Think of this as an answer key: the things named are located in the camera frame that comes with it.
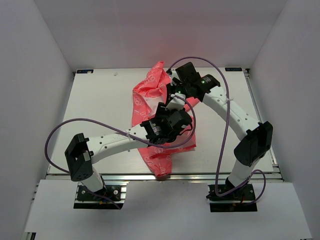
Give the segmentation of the pink patterned jacket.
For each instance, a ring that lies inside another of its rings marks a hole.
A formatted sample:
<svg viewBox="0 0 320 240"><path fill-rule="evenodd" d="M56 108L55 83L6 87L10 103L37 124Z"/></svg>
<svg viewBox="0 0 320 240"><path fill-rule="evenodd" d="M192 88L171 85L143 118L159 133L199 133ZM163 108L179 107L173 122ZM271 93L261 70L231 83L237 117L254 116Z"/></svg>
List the pink patterned jacket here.
<svg viewBox="0 0 320 240"><path fill-rule="evenodd" d="M164 70L164 61L158 61L146 74L144 80L132 90L133 112L132 126L155 116L159 102L164 102L167 94L166 85L171 82ZM158 148L154 146L139 148L138 152L150 171L157 177L172 173L172 155L188 152L197 146L196 135L178 148Z"/></svg>

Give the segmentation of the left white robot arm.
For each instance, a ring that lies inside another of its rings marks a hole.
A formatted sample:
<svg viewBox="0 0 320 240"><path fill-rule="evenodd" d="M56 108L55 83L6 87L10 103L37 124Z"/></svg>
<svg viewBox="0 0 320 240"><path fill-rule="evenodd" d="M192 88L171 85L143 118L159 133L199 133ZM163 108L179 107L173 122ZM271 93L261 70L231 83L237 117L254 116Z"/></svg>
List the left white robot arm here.
<svg viewBox="0 0 320 240"><path fill-rule="evenodd" d="M192 125L192 117L184 108L167 110L163 103L157 107L156 115L124 134L118 132L98 137L85 137L76 134L66 148L66 158L70 178L73 182L81 182L90 196L99 200L105 196L106 187L94 164L109 157L149 146L167 146Z"/></svg>

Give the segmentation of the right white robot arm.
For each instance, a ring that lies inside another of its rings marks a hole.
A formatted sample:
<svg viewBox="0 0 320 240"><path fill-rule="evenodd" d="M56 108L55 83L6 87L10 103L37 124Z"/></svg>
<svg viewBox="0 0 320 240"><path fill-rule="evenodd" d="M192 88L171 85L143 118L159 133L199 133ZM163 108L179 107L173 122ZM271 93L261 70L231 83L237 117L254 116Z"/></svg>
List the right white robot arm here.
<svg viewBox="0 0 320 240"><path fill-rule="evenodd" d="M201 76L194 65L188 62L175 70L169 68L166 108L180 110L184 100L194 98L214 110L232 129L239 139L234 149L236 158L233 169L225 181L220 196L236 200L244 193L244 187L259 160L271 148L273 126L251 117L229 95L226 88L210 74Z"/></svg>

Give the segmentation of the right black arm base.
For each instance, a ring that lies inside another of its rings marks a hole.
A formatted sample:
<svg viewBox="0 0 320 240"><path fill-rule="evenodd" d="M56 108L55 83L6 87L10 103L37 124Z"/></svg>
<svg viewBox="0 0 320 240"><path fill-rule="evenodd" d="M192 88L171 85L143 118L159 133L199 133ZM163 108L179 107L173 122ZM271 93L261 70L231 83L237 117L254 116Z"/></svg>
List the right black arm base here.
<svg viewBox="0 0 320 240"><path fill-rule="evenodd" d="M253 185L250 183L245 183L233 190L232 192L226 194L226 192L235 188L231 184L231 182L226 179L224 184L217 185L217 193L216 193L216 185L211 184L208 186L209 192L206 195L206 198L212 202L219 201L236 201L236 202L245 202L245 201L253 201L256 199L255 191L253 189Z"/></svg>

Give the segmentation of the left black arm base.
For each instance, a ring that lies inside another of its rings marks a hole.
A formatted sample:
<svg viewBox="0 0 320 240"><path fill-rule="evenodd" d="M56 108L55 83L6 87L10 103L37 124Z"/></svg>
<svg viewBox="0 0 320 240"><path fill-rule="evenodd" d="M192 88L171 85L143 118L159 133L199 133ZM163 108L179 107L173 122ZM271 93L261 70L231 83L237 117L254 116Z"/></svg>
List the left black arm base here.
<svg viewBox="0 0 320 240"><path fill-rule="evenodd" d="M103 189L96 192L90 191L86 186L80 184L77 188L75 199L81 203L103 202L111 204L115 202L118 204L124 201L125 194L126 186L124 184L106 184Z"/></svg>

